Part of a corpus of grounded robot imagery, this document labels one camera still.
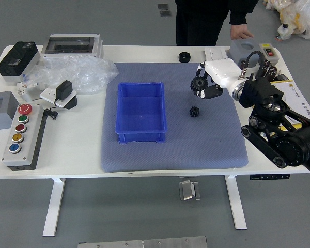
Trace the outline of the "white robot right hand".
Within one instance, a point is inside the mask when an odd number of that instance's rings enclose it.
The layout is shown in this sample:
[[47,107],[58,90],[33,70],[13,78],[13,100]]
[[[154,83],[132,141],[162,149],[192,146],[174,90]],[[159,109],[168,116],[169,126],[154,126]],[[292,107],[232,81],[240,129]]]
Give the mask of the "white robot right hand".
[[245,71],[232,59],[206,60],[199,64],[190,88],[202,99],[218,97],[227,89],[231,97],[238,101],[246,80]]

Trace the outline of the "person's left hand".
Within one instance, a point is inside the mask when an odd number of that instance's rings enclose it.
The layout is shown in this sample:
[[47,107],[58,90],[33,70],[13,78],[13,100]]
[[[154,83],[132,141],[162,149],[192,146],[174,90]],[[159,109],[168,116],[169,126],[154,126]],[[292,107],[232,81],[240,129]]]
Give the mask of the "person's left hand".
[[230,38],[231,40],[249,39],[254,38],[254,34],[248,30],[247,24],[231,25]]

